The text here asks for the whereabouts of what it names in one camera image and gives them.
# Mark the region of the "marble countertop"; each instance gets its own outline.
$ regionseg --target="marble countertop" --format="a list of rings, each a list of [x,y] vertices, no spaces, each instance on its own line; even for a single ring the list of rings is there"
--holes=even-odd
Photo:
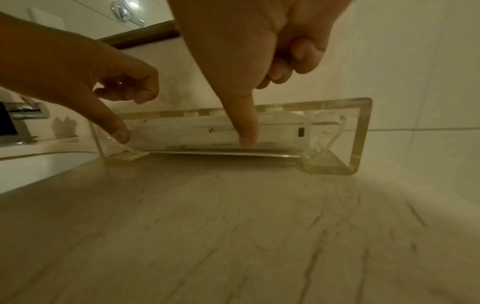
[[[364,158],[92,161],[0,196],[1,303],[479,303],[480,209]]]

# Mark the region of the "transparent acrylic box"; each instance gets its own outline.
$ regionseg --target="transparent acrylic box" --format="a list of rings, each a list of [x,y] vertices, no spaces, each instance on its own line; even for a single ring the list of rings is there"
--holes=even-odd
[[[92,126],[100,155],[175,153],[296,159],[306,171],[353,175],[358,171],[372,112],[370,98],[256,106],[259,139],[242,149],[222,108],[121,113],[131,133],[122,146]]]

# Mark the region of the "chrome faucet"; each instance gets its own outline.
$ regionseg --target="chrome faucet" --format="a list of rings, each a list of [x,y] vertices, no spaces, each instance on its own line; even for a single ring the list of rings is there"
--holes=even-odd
[[[36,103],[29,97],[20,97],[24,102],[2,102],[0,100],[0,146],[29,144],[36,140],[24,120],[48,119],[50,112],[45,104]]]

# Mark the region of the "mirror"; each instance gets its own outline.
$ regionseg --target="mirror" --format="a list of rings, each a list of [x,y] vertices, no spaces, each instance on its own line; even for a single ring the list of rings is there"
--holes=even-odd
[[[92,39],[173,19],[167,0],[2,0],[0,12]]]

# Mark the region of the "sink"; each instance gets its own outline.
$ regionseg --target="sink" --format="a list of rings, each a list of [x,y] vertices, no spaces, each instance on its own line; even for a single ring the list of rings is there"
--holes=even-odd
[[[0,193],[75,168],[99,155],[88,152],[68,152],[0,159]]]

